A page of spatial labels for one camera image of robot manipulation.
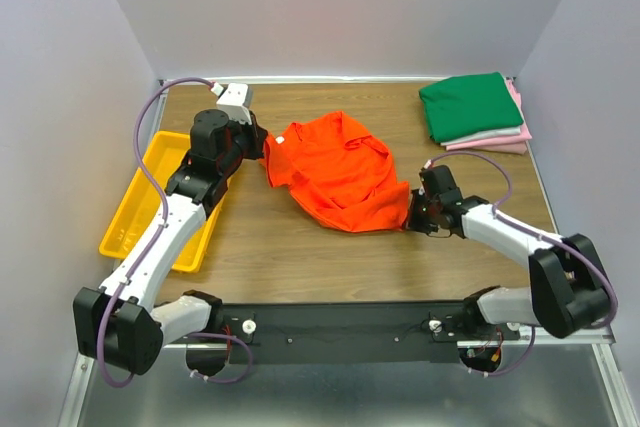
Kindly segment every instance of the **folded clothes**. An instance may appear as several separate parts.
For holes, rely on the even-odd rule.
[[[511,79],[504,81],[507,87],[507,92],[513,99],[514,104],[516,105],[519,112],[522,112],[522,96],[516,90],[513,85],[513,81]],[[527,140],[531,140],[531,133],[529,132],[529,128],[527,127],[527,123],[523,122],[520,127],[521,131],[518,135],[512,135],[507,137],[493,137],[490,139],[481,139],[474,140],[471,142],[461,142],[457,144],[447,145],[447,150],[458,150],[458,149],[477,149],[484,148],[487,146],[495,146],[495,145],[508,145],[508,144],[519,144],[521,142],[525,142]]]
[[[322,225],[347,232],[401,229],[409,183],[398,182],[391,152],[359,122],[333,112],[293,123],[264,144],[267,178]]]
[[[485,145],[483,147],[474,147],[474,150],[486,150],[488,152],[504,152],[505,154],[524,155],[527,153],[527,143],[518,142],[516,144]]]
[[[506,129],[493,129],[483,130],[473,135],[465,135],[456,140],[450,140],[449,142],[442,142],[443,146],[461,144],[462,142],[471,142],[474,140],[491,139],[493,137],[508,137],[513,135],[520,135],[522,127],[507,127]]]
[[[498,72],[451,77],[423,87],[419,94],[429,133],[438,143],[523,123]]]

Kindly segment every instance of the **yellow plastic tray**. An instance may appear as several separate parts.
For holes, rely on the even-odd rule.
[[[160,131],[154,135],[144,155],[144,163],[158,183],[164,187],[187,150],[188,135]],[[207,219],[207,223],[184,246],[172,270],[189,273],[200,270],[223,201],[224,197]],[[124,259],[151,223],[159,206],[158,193],[138,169],[100,243],[100,253],[107,257]]]

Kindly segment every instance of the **orange shirt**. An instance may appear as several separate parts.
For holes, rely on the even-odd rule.
[[[332,112],[293,123],[265,141],[272,187],[291,196],[322,225],[347,232],[401,229],[409,183],[396,179],[391,152],[359,122]]]

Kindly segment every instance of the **white folded shirt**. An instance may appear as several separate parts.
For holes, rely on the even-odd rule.
[[[442,142],[440,145],[456,145],[462,142],[471,142],[472,140],[490,139],[492,137],[507,137],[510,135],[520,135],[521,129],[518,127],[506,127],[504,129],[482,130],[475,134],[465,135],[459,139],[450,140],[448,142]]]

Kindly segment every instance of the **pink folded shirt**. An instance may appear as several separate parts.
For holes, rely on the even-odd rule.
[[[522,96],[516,90],[512,80],[505,80],[507,90],[511,94],[511,98],[516,103],[518,110],[522,113]],[[527,151],[525,141],[531,139],[527,122],[521,126],[520,134],[508,135],[501,137],[492,137],[490,139],[472,140],[470,142],[462,142],[461,144],[447,145],[447,150],[460,149],[482,149],[494,152],[512,152],[514,154],[524,154]]]

